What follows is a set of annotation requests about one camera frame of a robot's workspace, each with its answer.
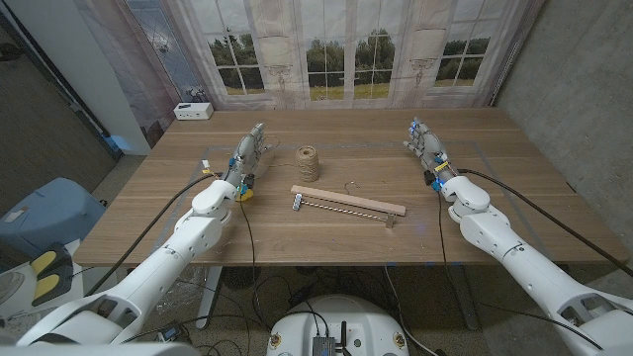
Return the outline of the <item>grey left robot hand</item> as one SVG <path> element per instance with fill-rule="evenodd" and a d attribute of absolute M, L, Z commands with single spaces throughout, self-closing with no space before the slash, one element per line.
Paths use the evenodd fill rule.
<path fill-rule="evenodd" d="M 238 189 L 253 189 L 274 159 L 275 145 L 265 142 L 265 124 L 259 123 L 239 142 L 222 179 Z"/>

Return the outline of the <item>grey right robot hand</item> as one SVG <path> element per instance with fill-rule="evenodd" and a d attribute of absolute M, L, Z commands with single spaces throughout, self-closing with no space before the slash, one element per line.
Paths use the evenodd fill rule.
<path fill-rule="evenodd" d="M 403 145 L 419 159 L 424 183 L 434 191 L 440 191 L 448 180 L 458 175 L 443 143 L 419 117 L 411 121 L 408 140 Z"/>

